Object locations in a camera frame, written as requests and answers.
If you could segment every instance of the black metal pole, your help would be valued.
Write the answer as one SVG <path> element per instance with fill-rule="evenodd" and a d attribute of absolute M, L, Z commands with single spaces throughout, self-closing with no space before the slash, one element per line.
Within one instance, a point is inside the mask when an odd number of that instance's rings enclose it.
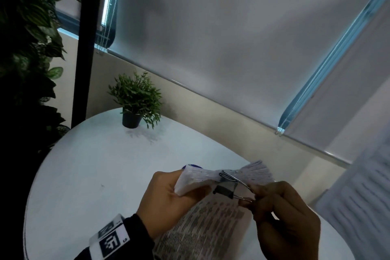
<path fill-rule="evenodd" d="M 72 127 L 85 120 L 100 0 L 82 0 Z"/>

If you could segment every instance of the paper sheet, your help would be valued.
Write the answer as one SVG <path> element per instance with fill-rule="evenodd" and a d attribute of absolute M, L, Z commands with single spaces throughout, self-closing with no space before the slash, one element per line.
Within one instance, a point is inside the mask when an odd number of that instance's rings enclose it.
<path fill-rule="evenodd" d="M 225 171 L 245 183 L 264 185 L 273 182 L 272 175 L 261 161 L 239 170 Z M 183 195 L 202 185 L 215 188 L 221 182 L 220 172 L 187 166 L 175 185 L 175 192 Z M 241 184 L 238 184 L 234 193 L 253 197 Z M 251 212 L 238 207 L 236 199 L 211 192 L 181 218 L 173 229 L 155 241 L 155 259 L 234 259 L 251 220 Z"/>

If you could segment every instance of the sleeve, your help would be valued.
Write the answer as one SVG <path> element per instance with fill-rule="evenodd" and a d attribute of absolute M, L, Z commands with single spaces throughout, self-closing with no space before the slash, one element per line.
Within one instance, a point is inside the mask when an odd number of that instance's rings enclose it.
<path fill-rule="evenodd" d="M 153 260 L 154 241 L 150 238 L 144 223 L 137 214 L 123 220 L 130 241 L 119 248 L 108 260 L 145 259 Z M 89 247 L 85 248 L 75 260 L 92 260 Z"/>

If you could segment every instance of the leafy plant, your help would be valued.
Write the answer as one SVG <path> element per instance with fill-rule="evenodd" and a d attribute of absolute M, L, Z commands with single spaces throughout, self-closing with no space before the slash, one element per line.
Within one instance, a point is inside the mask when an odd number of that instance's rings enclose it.
<path fill-rule="evenodd" d="M 35 153 L 51 147 L 69 128 L 56 108 L 53 88 L 62 67 L 50 69 L 53 57 L 64 59 L 61 22 L 55 11 L 60 0 L 1 0 L 0 93 L 14 130 Z"/>
<path fill-rule="evenodd" d="M 138 75 L 134 72 L 134 80 L 126 74 L 115 78 L 116 85 L 108 86 L 110 95 L 114 96 L 114 101 L 123 106 L 125 111 L 136 115 L 142 115 L 147 127 L 154 129 L 154 125 L 160 121 L 161 114 L 161 93 L 156 89 L 147 72 Z"/>

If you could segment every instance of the table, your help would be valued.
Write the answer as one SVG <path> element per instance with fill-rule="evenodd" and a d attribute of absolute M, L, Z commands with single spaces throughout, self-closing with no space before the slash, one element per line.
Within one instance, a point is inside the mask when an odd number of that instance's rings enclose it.
<path fill-rule="evenodd" d="M 29 260 L 74 259 L 115 215 L 136 212 L 156 171 L 185 164 L 237 169 L 248 162 L 226 147 L 163 117 L 154 130 L 142 120 L 122 126 L 120 109 L 85 120 L 47 155 L 30 190 L 24 226 Z M 320 260 L 354 260 L 342 237 L 321 219 Z M 265 259 L 254 221 L 239 259 Z"/>

